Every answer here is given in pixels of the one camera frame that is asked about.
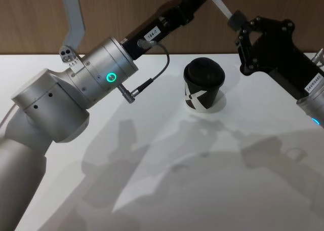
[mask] metal bracket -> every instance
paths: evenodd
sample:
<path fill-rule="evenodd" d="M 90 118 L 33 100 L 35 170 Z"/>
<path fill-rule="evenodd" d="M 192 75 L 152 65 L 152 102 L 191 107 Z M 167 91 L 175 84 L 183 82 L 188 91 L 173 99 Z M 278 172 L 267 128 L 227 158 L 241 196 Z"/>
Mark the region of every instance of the metal bracket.
<path fill-rule="evenodd" d="M 72 71 L 77 74 L 85 65 L 80 56 L 69 46 L 62 46 L 60 56 L 64 63 L 68 63 Z"/>
<path fill-rule="evenodd" d="M 321 65 L 319 65 L 319 67 L 322 67 L 324 65 L 324 50 L 321 49 L 320 51 L 318 51 L 316 55 L 312 58 L 312 61 L 315 65 L 317 65 L 320 62 Z"/>
<path fill-rule="evenodd" d="M 63 45 L 76 50 L 86 31 L 80 3 L 79 0 L 63 0 L 63 2 L 69 25 L 69 32 L 64 39 Z"/>

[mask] black paper cup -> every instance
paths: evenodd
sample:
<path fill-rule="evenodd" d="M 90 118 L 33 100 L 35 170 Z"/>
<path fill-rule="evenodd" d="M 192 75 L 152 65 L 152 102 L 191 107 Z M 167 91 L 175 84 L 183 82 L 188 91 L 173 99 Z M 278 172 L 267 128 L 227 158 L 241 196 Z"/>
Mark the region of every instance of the black paper cup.
<path fill-rule="evenodd" d="M 207 112 L 224 84 L 223 69 L 215 61 L 201 57 L 185 67 L 183 77 L 187 105 L 197 112 Z"/>

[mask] black cable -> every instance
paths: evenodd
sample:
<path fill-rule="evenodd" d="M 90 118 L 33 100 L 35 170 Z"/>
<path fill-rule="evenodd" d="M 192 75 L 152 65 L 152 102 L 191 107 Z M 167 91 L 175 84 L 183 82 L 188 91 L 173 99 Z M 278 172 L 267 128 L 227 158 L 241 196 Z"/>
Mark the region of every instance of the black cable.
<path fill-rule="evenodd" d="M 160 43 L 156 43 L 156 45 L 154 45 L 154 46 L 159 46 L 160 48 L 162 48 L 164 50 L 164 52 L 166 53 L 166 56 L 167 56 L 167 63 L 165 65 L 165 67 L 155 77 L 153 77 L 153 81 L 155 79 L 157 79 L 160 75 L 162 75 L 162 73 L 166 71 L 166 69 L 168 68 L 168 66 L 170 64 L 170 55 L 169 55 L 169 52 L 166 49 L 166 47 Z"/>
<path fill-rule="evenodd" d="M 169 64 L 170 64 L 170 55 L 168 50 L 166 49 L 166 47 L 156 41 L 146 41 L 146 40 L 138 40 L 137 41 L 137 45 L 138 47 L 141 47 L 143 49 L 149 49 L 155 46 L 159 46 L 161 47 L 164 52 L 166 53 L 167 56 L 167 63 L 166 65 L 163 67 L 163 69 L 153 78 L 150 78 L 149 80 L 147 80 L 146 82 L 144 82 L 142 85 L 138 86 L 133 92 L 132 92 L 132 96 L 136 97 L 138 94 L 140 94 L 145 88 L 147 88 L 154 80 L 156 80 L 160 75 L 162 75 L 163 72 L 165 72 L 165 70 L 168 68 Z"/>

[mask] wood panel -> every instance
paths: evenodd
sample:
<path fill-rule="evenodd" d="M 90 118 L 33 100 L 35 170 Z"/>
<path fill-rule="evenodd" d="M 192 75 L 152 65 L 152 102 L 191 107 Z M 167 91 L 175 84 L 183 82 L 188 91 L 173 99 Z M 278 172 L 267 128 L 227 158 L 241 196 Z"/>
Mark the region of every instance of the wood panel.
<path fill-rule="evenodd" d="M 122 40 L 168 0 L 80 0 L 86 35 L 79 47 L 88 52 L 104 38 Z M 296 24 L 295 44 L 303 51 L 324 46 L 322 0 L 224 0 L 231 11 L 249 18 L 290 18 Z M 235 52 L 235 33 L 208 1 L 195 19 L 163 40 L 171 53 Z M 57 53 L 67 32 L 62 0 L 0 0 L 0 53 Z"/>

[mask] white table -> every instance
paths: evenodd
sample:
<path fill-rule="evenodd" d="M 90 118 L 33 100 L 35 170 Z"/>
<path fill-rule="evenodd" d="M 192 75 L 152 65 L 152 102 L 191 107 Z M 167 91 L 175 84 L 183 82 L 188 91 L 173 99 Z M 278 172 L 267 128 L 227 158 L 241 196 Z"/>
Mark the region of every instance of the white table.
<path fill-rule="evenodd" d="M 184 105 L 183 69 L 206 56 L 225 70 L 216 113 Z M 165 56 L 142 56 L 129 90 Z M 0 118 L 12 95 L 59 56 L 0 56 Z M 237 55 L 174 55 L 132 105 L 118 90 L 88 128 L 53 143 L 18 231 L 323 230 L 324 130 L 268 75 L 243 76 Z"/>

